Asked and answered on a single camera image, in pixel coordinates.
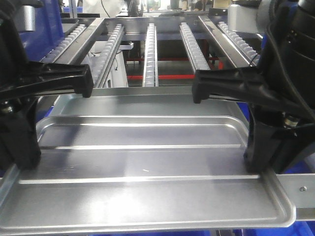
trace cable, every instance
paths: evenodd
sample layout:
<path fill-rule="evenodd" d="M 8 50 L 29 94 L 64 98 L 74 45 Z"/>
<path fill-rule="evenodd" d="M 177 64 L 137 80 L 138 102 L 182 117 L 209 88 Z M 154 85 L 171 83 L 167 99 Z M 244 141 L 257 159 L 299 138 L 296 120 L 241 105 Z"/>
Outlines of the cable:
<path fill-rule="evenodd" d="M 314 114 L 312 108 L 309 107 L 307 102 L 304 100 L 304 98 L 301 96 L 299 91 L 296 89 L 295 85 L 293 84 L 292 80 L 290 79 L 290 77 L 289 77 L 289 75 L 285 69 L 285 65 L 281 59 L 281 55 L 280 55 L 277 43 L 276 43 L 276 41 L 275 41 L 275 39 L 271 33 L 271 24 L 269 24 L 267 27 L 266 35 L 267 35 L 269 42 L 270 42 L 270 44 L 274 50 L 274 53 L 277 57 L 277 60 L 279 61 L 281 72 L 284 76 L 284 79 L 285 79 L 287 85 L 289 86 L 291 93 L 297 99 L 297 101 L 300 103 L 300 105 L 306 110 L 306 112 L 310 115 L 312 122 L 315 123 L 315 114 Z"/>
<path fill-rule="evenodd" d="M 108 14 L 108 12 L 106 11 L 105 6 L 104 6 L 104 4 L 103 4 L 103 0 L 100 0 L 100 3 L 102 4 L 102 7 L 103 7 L 104 11 L 106 12 L 106 14 L 108 15 L 108 17 L 110 18 L 109 14 Z"/>
<path fill-rule="evenodd" d="M 101 52 L 97 52 L 97 53 L 90 52 L 90 53 L 93 55 L 93 57 L 95 57 L 97 54 L 100 54 Z"/>
<path fill-rule="evenodd" d="M 116 66 L 115 70 L 118 70 L 118 61 L 117 61 L 116 58 L 115 58 L 115 60 L 116 60 L 116 63 L 117 63 L 117 66 Z"/>
<path fill-rule="evenodd" d="M 257 54 L 252 58 L 252 60 L 250 61 L 250 64 L 249 64 L 248 66 L 252 66 L 253 61 L 256 59 L 256 57 L 257 57 L 258 55 L 259 55 L 259 54 L 257 53 Z"/>

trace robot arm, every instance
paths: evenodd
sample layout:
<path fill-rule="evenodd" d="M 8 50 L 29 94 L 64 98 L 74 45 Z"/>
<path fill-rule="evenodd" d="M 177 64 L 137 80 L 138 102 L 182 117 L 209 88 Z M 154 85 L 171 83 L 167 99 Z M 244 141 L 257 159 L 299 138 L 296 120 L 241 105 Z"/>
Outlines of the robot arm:
<path fill-rule="evenodd" d="M 31 169 L 40 160 L 35 131 L 36 95 L 71 89 L 90 97 L 93 80 L 88 65 L 29 61 L 13 18 L 20 7 L 38 7 L 37 0 L 0 1 L 0 167 L 16 163 Z"/>
<path fill-rule="evenodd" d="M 210 94 L 249 103 L 249 171 L 277 173 L 315 152 L 315 1 L 286 1 L 266 28 L 257 67 L 198 71 L 195 103 Z"/>

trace aluminum tray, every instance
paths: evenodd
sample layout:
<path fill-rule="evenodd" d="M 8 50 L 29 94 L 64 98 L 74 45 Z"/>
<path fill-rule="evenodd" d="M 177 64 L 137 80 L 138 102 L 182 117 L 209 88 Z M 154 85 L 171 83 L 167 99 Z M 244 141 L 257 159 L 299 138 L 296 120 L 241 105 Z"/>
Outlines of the aluminum tray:
<path fill-rule="evenodd" d="M 51 116 L 233 116 L 246 123 L 235 102 L 208 99 L 194 104 L 191 87 L 101 88 L 89 99 L 61 95 Z"/>
<path fill-rule="evenodd" d="M 272 171 L 249 175 L 236 118 L 51 117 L 42 160 L 7 173 L 1 235 L 288 226 L 295 206 Z"/>

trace bolt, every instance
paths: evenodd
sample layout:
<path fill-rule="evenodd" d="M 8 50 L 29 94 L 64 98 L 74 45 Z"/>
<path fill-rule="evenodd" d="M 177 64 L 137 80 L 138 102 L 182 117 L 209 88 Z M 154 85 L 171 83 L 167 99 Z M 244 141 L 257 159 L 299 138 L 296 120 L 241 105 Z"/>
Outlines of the bolt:
<path fill-rule="evenodd" d="M 294 128 L 298 125 L 300 118 L 293 117 L 291 115 L 285 116 L 283 126 L 287 129 Z"/>
<path fill-rule="evenodd" d="M 300 192 L 306 192 L 306 190 L 307 190 L 306 186 L 300 187 Z"/>
<path fill-rule="evenodd" d="M 0 103 L 0 114 L 7 115 L 13 113 L 13 106 L 9 104 L 8 101 Z"/>

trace blue bin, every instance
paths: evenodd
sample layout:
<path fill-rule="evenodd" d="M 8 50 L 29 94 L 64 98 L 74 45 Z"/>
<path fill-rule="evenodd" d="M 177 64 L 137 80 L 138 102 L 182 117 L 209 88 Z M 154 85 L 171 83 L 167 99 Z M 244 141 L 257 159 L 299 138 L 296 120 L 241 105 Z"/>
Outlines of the blue bin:
<path fill-rule="evenodd" d="M 57 0 L 42 0 L 44 6 L 35 10 L 36 31 L 20 33 L 29 60 L 43 59 L 64 39 Z"/>
<path fill-rule="evenodd" d="M 239 106 L 239 108 L 241 109 L 241 111 L 243 112 L 245 118 L 247 120 L 250 120 L 250 111 L 248 109 L 248 105 L 245 102 L 238 102 L 237 105 Z"/>
<path fill-rule="evenodd" d="M 68 7 L 68 6 L 63 7 L 63 12 L 64 12 L 64 13 L 69 13 L 69 7 Z M 82 12 L 83 12 L 83 7 L 78 6 L 78 7 L 77 7 L 77 12 L 78 12 L 78 13 L 82 13 Z"/>
<path fill-rule="evenodd" d="M 182 231 L 182 232 L 91 235 L 91 236 L 211 236 L 211 235 L 209 231 Z"/>
<path fill-rule="evenodd" d="M 235 230 L 236 236 L 314 236 L 306 222 L 295 222 L 288 228 Z"/>

